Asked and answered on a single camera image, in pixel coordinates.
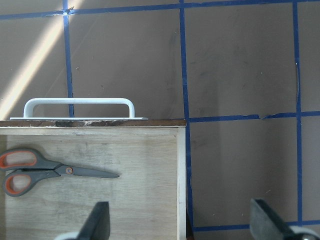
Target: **scissor handle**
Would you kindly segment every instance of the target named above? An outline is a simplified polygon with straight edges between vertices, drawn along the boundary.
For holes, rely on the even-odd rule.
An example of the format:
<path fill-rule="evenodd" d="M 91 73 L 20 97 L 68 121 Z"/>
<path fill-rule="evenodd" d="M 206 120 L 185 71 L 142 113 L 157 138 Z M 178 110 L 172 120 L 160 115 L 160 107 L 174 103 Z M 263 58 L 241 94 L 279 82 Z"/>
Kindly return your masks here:
<path fill-rule="evenodd" d="M 0 154 L 0 170 L 14 169 L 54 169 L 60 162 L 45 159 L 35 149 L 14 148 Z"/>
<path fill-rule="evenodd" d="M 19 197 L 30 191 L 40 180 L 56 177 L 60 175 L 54 170 L 23 171 L 18 169 L 5 176 L 2 188 L 9 196 Z M 22 185 L 16 183 L 15 178 L 22 178 Z"/>

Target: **wooden board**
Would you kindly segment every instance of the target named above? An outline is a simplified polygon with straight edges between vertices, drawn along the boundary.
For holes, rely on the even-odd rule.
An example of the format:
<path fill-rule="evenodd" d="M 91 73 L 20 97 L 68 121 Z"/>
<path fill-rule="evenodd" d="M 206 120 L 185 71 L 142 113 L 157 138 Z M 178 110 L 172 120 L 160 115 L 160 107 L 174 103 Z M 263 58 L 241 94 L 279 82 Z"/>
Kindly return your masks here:
<path fill-rule="evenodd" d="M 79 231 L 98 201 L 109 201 L 110 240 L 186 239 L 183 127 L 1 127 L 0 150 L 16 147 L 120 177 L 45 179 L 21 197 L 0 191 L 1 239 L 53 240 Z"/>

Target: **black object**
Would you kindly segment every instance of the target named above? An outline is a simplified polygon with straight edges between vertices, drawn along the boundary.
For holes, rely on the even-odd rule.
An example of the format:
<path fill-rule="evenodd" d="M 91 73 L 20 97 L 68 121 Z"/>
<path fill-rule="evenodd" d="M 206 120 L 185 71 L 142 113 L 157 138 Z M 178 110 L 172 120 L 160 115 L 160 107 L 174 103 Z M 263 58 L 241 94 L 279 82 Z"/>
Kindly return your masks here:
<path fill-rule="evenodd" d="M 194 233 L 192 231 L 188 211 L 186 211 L 186 237 L 188 238 L 188 237 L 193 237 L 193 236 L 194 236 Z"/>
<path fill-rule="evenodd" d="M 263 199 L 251 199 L 250 231 L 255 240 L 320 240 L 308 228 L 289 227 Z"/>
<path fill-rule="evenodd" d="M 74 240 L 108 240 L 109 236 L 109 203 L 100 201 L 95 204 L 79 235 Z"/>

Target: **white handle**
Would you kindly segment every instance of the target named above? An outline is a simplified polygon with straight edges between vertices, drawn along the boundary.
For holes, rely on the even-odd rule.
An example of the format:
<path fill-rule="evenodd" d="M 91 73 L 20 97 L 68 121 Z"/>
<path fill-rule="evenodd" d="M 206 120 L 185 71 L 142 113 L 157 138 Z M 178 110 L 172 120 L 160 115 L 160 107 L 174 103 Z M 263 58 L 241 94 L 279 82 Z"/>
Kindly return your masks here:
<path fill-rule="evenodd" d="M 129 118 L 135 117 L 134 104 L 126 98 L 33 98 L 24 105 L 23 117 L 32 118 L 34 107 L 40 104 L 125 104 L 129 107 Z"/>

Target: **tape grid line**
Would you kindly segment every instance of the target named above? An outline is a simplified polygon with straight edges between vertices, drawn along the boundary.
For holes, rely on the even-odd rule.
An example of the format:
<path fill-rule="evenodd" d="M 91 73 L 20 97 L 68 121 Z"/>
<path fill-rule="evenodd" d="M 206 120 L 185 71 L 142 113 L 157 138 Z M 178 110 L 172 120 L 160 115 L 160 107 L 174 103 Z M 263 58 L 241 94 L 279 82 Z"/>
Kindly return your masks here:
<path fill-rule="evenodd" d="M 68 8 L 68 0 L 62 1 L 63 9 Z M 65 69 L 66 69 L 66 85 L 68 98 L 73 97 L 72 69 L 71 69 L 71 50 L 70 50 L 70 32 L 69 32 L 69 16 L 63 16 L 63 32 L 64 32 L 64 50 L 65 50 Z M 75 117 L 75 109 L 73 104 L 69 104 L 69 117 Z"/>
<path fill-rule="evenodd" d="M 64 26 L 64 44 L 65 44 L 65 60 L 66 60 L 66 75 L 67 75 L 67 92 L 68 97 L 73 97 L 72 84 L 72 69 L 71 69 L 71 49 L 70 49 L 70 30 L 69 30 L 69 16 L 74 14 L 100 14 L 100 13 L 124 13 L 124 12 L 138 12 L 138 11 L 159 11 L 159 10 L 179 10 L 180 19 L 180 44 L 181 44 L 181 68 L 182 68 L 182 89 L 183 89 L 183 104 L 184 117 L 187 122 L 186 126 L 186 171 L 187 171 L 187 192 L 188 192 L 188 213 L 195 232 L 203 231 L 220 231 L 220 230 L 241 230 L 248 229 L 248 224 L 236 225 L 219 225 L 219 226 L 205 226 L 194 227 L 193 218 L 193 198 L 191 188 L 191 133 L 190 123 L 204 123 L 217 121 L 238 121 L 238 120 L 263 120 L 263 119 L 277 119 L 277 118 L 296 118 L 297 131 L 297 212 L 298 220 L 296 222 L 288 222 L 289 225 L 320 225 L 320 220 L 303 221 L 302 212 L 302 117 L 320 116 L 320 111 L 301 111 L 301 90 L 300 90 L 300 56 L 299 56 L 299 28 L 298 28 L 298 3 L 302 2 L 320 2 L 320 0 L 228 0 L 228 1 L 208 1 L 202 3 L 185 3 L 184 0 L 179 0 L 177 4 L 160 4 L 160 5 L 145 5 L 145 6 L 130 6 L 130 7 L 111 7 L 111 8 L 97 8 L 97 9 L 74 9 L 67 11 L 68 0 L 62 0 L 63 10 L 46 11 L 46 12 L 32 12 L 20 14 L 6 14 L 0 15 L 0 20 L 13 19 L 28 19 L 28 18 L 45 18 L 48 16 L 63 16 Z M 187 54 L 186 54 L 186 26 L 185 26 L 185 9 L 190 8 L 206 8 L 218 6 L 240 6 L 240 5 L 257 5 L 257 4 L 281 4 L 292 3 L 293 15 L 293 33 L 294 33 L 294 57 L 297 70 L 297 101 L 296 112 L 284 112 L 274 115 L 268 115 L 261 118 L 257 114 L 252 115 L 230 115 L 230 116 L 208 116 L 208 117 L 190 117 L 189 113 L 189 96 L 188 96 L 188 78 L 187 78 Z M 69 106 L 69 116 L 74 117 L 74 106 Z"/>

